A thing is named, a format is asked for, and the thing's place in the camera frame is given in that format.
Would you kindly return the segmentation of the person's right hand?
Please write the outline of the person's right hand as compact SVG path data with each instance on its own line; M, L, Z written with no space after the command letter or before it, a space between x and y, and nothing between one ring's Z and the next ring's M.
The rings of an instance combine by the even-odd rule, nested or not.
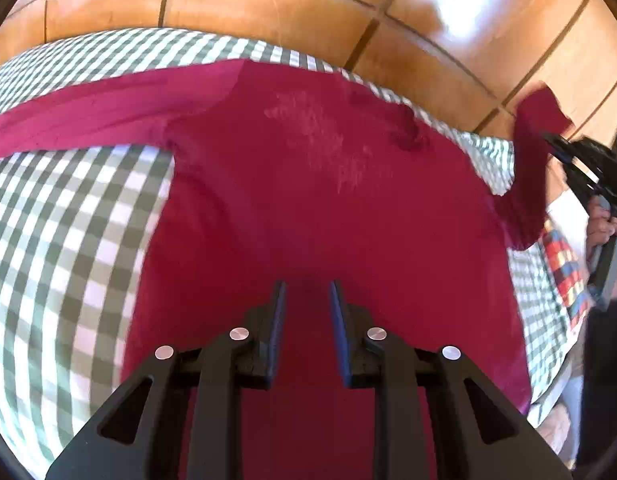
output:
M604 206L602 196L595 196L589 202L588 213L586 257L590 259L598 246L608 243L612 236L617 236L617 218L611 215L608 206Z

